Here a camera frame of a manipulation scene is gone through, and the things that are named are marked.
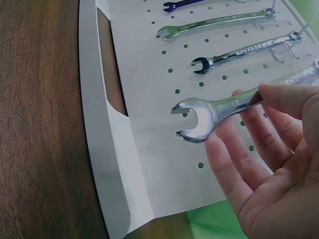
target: wooden table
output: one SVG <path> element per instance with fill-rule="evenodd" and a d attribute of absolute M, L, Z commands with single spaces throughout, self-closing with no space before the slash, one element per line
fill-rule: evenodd
<path fill-rule="evenodd" d="M 0 0 L 0 239 L 106 239 L 83 123 L 78 0 Z M 191 238 L 185 214 L 130 239 Z"/>

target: box-end wrench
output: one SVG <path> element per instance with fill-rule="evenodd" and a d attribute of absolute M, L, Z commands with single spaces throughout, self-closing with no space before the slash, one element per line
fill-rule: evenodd
<path fill-rule="evenodd" d="M 312 83 L 319 77 L 319 59 L 306 69 L 294 74 L 271 81 L 272 84 L 302 85 Z M 189 98 L 179 102 L 172 108 L 171 113 L 188 113 L 190 109 L 197 115 L 197 126 L 176 132 L 180 139 L 191 143 L 203 143 L 226 118 L 243 112 L 251 107 L 263 103 L 258 87 L 219 101 L 206 101 L 198 98 Z"/>
<path fill-rule="evenodd" d="M 289 43 L 300 43 L 302 41 L 301 34 L 306 30 L 306 28 L 309 27 L 309 25 L 310 23 L 305 25 L 300 32 L 293 31 L 287 35 L 265 40 L 250 46 L 246 46 L 238 50 L 228 52 L 221 56 L 214 56 L 212 58 L 198 57 L 192 61 L 191 65 L 195 66 L 197 64 L 202 64 L 202 69 L 194 71 L 194 73 L 198 75 L 205 75 L 210 70 L 218 66 L 221 66 L 225 63 L 228 63 L 234 60 L 239 60 L 245 56 L 254 55 L 259 52 L 266 51 L 280 45 L 285 45 Z"/>
<path fill-rule="evenodd" d="M 180 8 L 182 6 L 190 5 L 193 3 L 197 3 L 200 1 L 205 1 L 205 0 L 183 0 L 183 1 L 178 1 L 178 2 L 165 2 L 163 6 L 166 6 L 167 8 L 164 9 L 166 12 L 172 12 L 177 8 Z"/>
<path fill-rule="evenodd" d="M 276 3 L 276 0 L 274 0 L 272 8 L 265 8 L 259 12 L 213 18 L 213 19 L 194 22 L 194 23 L 190 23 L 190 24 L 186 24 L 182 26 L 164 26 L 160 30 L 158 30 L 157 35 L 162 37 L 162 39 L 166 41 L 170 38 L 174 38 L 178 36 L 182 32 L 187 32 L 193 29 L 199 29 L 199 28 L 214 26 L 214 25 L 221 25 L 221 24 L 226 24 L 231 22 L 260 19 L 260 18 L 275 19 L 277 13 L 281 12 L 281 11 L 275 11 L 275 3 Z"/>

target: green surface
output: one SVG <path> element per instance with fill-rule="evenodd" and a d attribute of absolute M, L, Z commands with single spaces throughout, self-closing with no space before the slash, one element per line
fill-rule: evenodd
<path fill-rule="evenodd" d="M 290 0 L 319 38 L 319 0 Z M 246 239 L 227 201 L 187 212 L 194 239 Z"/>

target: fingers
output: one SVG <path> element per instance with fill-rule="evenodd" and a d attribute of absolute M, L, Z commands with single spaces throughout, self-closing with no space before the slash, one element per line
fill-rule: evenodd
<path fill-rule="evenodd" d="M 210 136 L 205 142 L 205 147 L 212 171 L 235 214 L 239 215 L 253 190 L 238 173 L 220 138 Z"/>
<path fill-rule="evenodd" d="M 215 132 L 224 142 L 230 158 L 243 180 L 252 190 L 256 190 L 270 174 L 262 165 L 251 158 L 248 147 L 238 133 L 233 120 L 225 120 L 216 128 Z"/>
<path fill-rule="evenodd" d="M 269 105 L 263 105 L 266 114 L 273 123 L 282 141 L 295 152 L 298 144 L 304 138 L 303 128 L 288 114 L 274 110 Z"/>
<path fill-rule="evenodd" d="M 303 120 L 304 136 L 312 152 L 319 146 L 319 87 L 262 83 L 259 92 L 272 108 Z"/>
<path fill-rule="evenodd" d="M 305 103 L 319 94 L 319 88 L 262 83 L 259 92 L 270 107 L 301 120 Z"/>
<path fill-rule="evenodd" d="M 254 141 L 256 149 L 272 171 L 276 171 L 293 155 L 284 142 L 269 127 L 258 108 L 249 109 L 240 114 Z"/>

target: hand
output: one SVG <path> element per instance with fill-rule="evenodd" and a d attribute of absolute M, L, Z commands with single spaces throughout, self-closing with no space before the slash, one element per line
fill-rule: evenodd
<path fill-rule="evenodd" d="M 210 166 L 251 239 L 319 238 L 319 88 L 261 84 L 264 110 L 241 114 L 259 155 L 256 162 L 231 119 L 206 143 Z M 303 127 L 292 118 L 303 121 Z"/>

